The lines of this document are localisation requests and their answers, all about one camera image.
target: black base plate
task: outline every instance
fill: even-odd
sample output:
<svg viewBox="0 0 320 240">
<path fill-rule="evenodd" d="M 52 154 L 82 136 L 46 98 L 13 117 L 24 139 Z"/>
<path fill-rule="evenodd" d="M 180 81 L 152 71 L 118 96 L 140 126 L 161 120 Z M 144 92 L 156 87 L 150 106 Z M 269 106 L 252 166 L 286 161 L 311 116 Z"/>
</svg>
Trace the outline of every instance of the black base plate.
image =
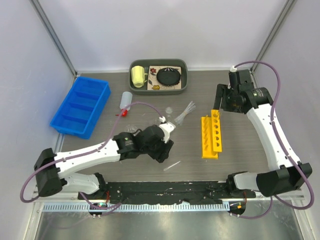
<svg viewBox="0 0 320 240">
<path fill-rule="evenodd" d="M 108 182 L 107 189 L 112 204 L 217 204 L 220 199 L 242 199 L 244 192 L 247 199 L 256 197 L 251 190 L 230 193 L 225 182 L 217 181 Z"/>
</svg>

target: tabletop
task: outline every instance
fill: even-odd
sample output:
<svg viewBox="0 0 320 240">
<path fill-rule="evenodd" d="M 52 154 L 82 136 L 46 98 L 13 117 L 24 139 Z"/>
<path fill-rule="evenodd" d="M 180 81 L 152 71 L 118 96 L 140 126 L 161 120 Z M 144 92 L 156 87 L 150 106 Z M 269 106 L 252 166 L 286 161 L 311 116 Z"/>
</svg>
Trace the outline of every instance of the tabletop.
<svg viewBox="0 0 320 240">
<path fill-rule="evenodd" d="M 124 91 L 129 91 L 128 73 L 92 73 L 82 76 L 106 80 L 111 95 L 96 124 L 90 139 L 66 135 L 62 151 L 72 151 L 103 142 L 113 127 L 120 112 L 120 100 Z M 211 114 L 217 84 L 228 84 L 228 71 L 189 71 L 188 88 L 177 95 L 136 95 L 132 102 L 146 102 L 157 107 L 164 115 L 165 109 L 173 109 L 172 118 L 180 115 L 190 101 L 196 109 L 177 126 L 170 139 L 174 145 L 169 158 L 158 163 L 148 155 L 136 159 L 104 163 L 80 171 L 82 174 L 100 173 L 106 181 L 225 181 L 228 174 L 248 171 L 267 172 L 268 163 L 258 134 L 246 115 L 220 112 L 222 152 L 218 159 L 202 159 L 201 117 Z M 144 105 L 135 105 L 123 117 L 115 135 L 128 128 L 145 129 L 156 123 L 158 114 Z M 165 168 L 181 161 L 164 171 Z"/>
</svg>

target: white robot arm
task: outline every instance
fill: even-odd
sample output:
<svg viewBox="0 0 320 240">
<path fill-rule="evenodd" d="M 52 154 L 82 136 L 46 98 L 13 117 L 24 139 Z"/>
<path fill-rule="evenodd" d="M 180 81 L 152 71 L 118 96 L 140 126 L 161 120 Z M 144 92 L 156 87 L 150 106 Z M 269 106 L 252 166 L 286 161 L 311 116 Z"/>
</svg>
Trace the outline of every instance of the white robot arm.
<svg viewBox="0 0 320 240">
<path fill-rule="evenodd" d="M 281 148 L 272 127 L 270 112 L 273 100 L 268 90 L 264 87 L 254 88 L 249 70 L 233 69 L 229 72 L 229 81 L 229 85 L 218 84 L 213 108 L 247 115 L 258 133 L 270 170 L 264 173 L 230 174 L 227 178 L 229 191 L 250 189 L 270 197 L 300 188 L 304 181 Z M 273 121 L 290 157 L 308 178 L 312 173 L 310 164 L 300 162 L 282 131 L 275 113 Z"/>
<path fill-rule="evenodd" d="M 141 154 L 148 154 L 151 158 L 162 163 L 169 156 L 174 142 L 170 140 L 170 133 L 175 129 L 171 122 L 157 126 L 149 126 L 145 130 L 138 129 L 135 133 L 121 132 L 104 143 L 85 147 L 75 151 L 53 153 L 51 148 L 42 151 L 34 170 L 54 160 L 66 159 L 69 156 L 78 157 L 61 161 L 48 167 L 36 175 L 38 194 L 40 197 L 52 196 L 61 190 L 83 192 L 90 199 L 99 198 L 105 194 L 105 180 L 102 175 L 95 173 L 85 175 L 76 173 L 103 163 L 118 162 L 124 159 L 135 159 Z"/>
</svg>

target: yellow mug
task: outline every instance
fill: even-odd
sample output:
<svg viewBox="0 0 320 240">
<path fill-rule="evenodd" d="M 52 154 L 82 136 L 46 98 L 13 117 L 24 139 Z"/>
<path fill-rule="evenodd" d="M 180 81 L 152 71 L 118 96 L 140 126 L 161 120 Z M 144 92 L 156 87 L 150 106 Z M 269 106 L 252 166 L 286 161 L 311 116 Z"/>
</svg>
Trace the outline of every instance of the yellow mug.
<svg viewBox="0 0 320 240">
<path fill-rule="evenodd" d="M 143 66 L 134 66 L 131 68 L 131 80 L 133 86 L 141 88 L 147 81 L 145 75 L 147 75 L 147 73 L 145 73 L 145 68 Z"/>
</svg>

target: gray tray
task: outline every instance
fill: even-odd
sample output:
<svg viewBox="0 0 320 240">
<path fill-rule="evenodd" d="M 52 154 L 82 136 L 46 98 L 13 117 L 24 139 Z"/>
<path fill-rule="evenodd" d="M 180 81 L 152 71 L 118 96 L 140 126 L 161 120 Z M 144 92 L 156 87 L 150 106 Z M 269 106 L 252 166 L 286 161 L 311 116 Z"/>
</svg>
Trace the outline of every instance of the gray tray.
<svg viewBox="0 0 320 240">
<path fill-rule="evenodd" d="M 177 66 L 181 67 L 181 89 L 172 89 L 172 90 L 162 90 L 162 91 L 154 91 L 147 90 L 147 84 L 144 84 L 142 87 L 135 87 L 131 80 L 131 69 L 135 66 L 144 67 L 144 71 L 146 73 L 149 72 L 149 66 Z M 186 63 L 181 59 L 141 59 L 136 60 L 131 63 L 129 69 L 129 87 L 135 94 L 138 95 L 172 95 L 172 94 L 181 94 L 184 90 L 186 90 L 188 86 L 187 81 L 188 69 Z"/>
</svg>

